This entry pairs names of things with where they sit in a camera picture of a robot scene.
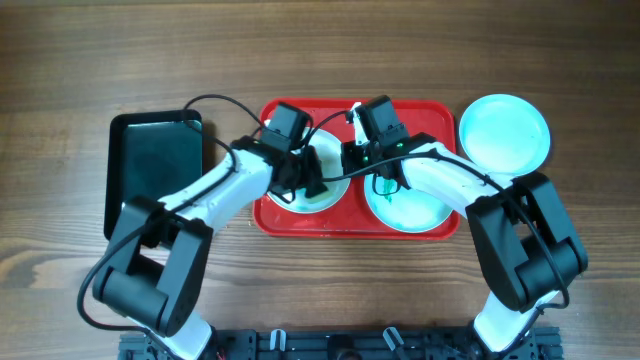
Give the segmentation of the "white plate top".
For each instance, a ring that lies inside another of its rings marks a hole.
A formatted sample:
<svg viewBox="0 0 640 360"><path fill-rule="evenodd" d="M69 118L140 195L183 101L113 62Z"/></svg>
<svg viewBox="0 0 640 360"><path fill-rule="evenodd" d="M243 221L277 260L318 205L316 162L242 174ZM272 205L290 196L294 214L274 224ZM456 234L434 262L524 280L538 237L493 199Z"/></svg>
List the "white plate top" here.
<svg viewBox="0 0 640 360"><path fill-rule="evenodd" d="M322 174L324 177L332 178L343 174L341 164L341 141L334 135L325 130L318 130L310 140L322 162ZM305 189L298 189L295 192L295 198L290 193L285 194L286 200L291 200L287 204L281 199L268 193L267 196L273 200L279 207L298 214L313 214L326 210L335 205L346 193L349 185L349 179L325 183L328 188L328 195L321 201L308 201L305 199Z"/></svg>

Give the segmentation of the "light blue plate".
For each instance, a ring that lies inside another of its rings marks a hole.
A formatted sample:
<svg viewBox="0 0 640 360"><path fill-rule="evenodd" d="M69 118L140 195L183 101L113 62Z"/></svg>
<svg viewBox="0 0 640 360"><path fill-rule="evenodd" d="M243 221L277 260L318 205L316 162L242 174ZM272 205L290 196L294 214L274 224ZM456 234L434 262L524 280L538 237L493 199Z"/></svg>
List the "light blue plate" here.
<svg viewBox="0 0 640 360"><path fill-rule="evenodd" d="M515 176L537 170L551 150L551 133L540 111L508 94L487 95L471 103L460 118L458 135L472 162Z"/></svg>
<svg viewBox="0 0 640 360"><path fill-rule="evenodd" d="M434 196L406 189L395 180L376 175L364 178L364 195L373 215L384 225L403 233L417 234L443 224L453 210Z"/></svg>

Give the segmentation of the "green yellow sponge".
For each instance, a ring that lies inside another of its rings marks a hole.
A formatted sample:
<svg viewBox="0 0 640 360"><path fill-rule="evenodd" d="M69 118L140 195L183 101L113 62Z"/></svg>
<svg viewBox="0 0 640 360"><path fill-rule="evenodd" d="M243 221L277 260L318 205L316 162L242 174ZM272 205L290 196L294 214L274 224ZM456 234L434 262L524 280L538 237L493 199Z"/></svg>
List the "green yellow sponge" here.
<svg viewBox="0 0 640 360"><path fill-rule="evenodd" d="M321 194L316 194L314 196L310 196L310 197L306 197L305 199L308 201L312 201L312 202L316 202L316 201L321 201L322 199L324 199L326 196L328 195L328 193L321 193Z"/></svg>

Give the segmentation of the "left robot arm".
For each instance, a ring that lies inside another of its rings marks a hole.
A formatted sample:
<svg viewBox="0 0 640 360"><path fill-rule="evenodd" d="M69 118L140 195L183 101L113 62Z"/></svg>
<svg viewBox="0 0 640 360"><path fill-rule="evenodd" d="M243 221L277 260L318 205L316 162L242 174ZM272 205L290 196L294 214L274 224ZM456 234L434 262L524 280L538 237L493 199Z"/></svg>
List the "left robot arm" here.
<svg viewBox="0 0 640 360"><path fill-rule="evenodd" d="M315 189L321 161L309 146L244 136L216 167L186 188L125 203L103 257L79 297L131 320L156 352L201 359L214 335L195 310L213 237L237 212L268 192Z"/></svg>

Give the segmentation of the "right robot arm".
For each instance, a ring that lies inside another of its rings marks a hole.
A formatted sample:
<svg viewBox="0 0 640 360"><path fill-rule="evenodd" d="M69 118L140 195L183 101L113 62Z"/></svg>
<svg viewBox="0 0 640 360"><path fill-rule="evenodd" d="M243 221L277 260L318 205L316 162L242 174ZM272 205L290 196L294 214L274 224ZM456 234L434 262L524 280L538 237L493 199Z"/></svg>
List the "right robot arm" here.
<svg viewBox="0 0 640 360"><path fill-rule="evenodd" d="M380 175L467 219L490 288L473 322L487 351L505 355L545 310L569 305L568 287L587 270L588 255L544 174L490 174L423 133L389 144L346 142L341 160L347 178Z"/></svg>

